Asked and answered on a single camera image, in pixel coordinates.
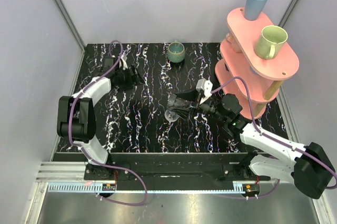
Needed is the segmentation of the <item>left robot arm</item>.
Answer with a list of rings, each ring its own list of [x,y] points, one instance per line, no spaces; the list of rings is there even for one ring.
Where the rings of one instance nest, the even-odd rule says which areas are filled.
[[[105,59],[103,70],[79,92],[62,96],[58,102],[57,134],[87,158],[86,180],[118,177],[112,158],[96,136],[95,105],[113,89],[127,91],[145,84],[136,67],[129,66],[123,58]]]

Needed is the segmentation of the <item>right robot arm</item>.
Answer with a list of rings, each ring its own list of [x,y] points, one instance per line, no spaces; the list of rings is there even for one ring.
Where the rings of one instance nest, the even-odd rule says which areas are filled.
[[[267,176],[286,181],[304,195],[319,199],[329,188],[335,169],[324,149],[317,143],[304,145],[264,131],[255,122],[244,118],[242,106],[234,94],[226,94],[220,102],[213,99],[201,102],[197,90],[172,94],[167,102],[167,111],[176,117],[188,119],[194,113],[210,116],[223,123],[223,132],[228,139],[240,139],[270,155],[269,158],[249,154],[239,166],[239,174],[245,180],[255,176]]]

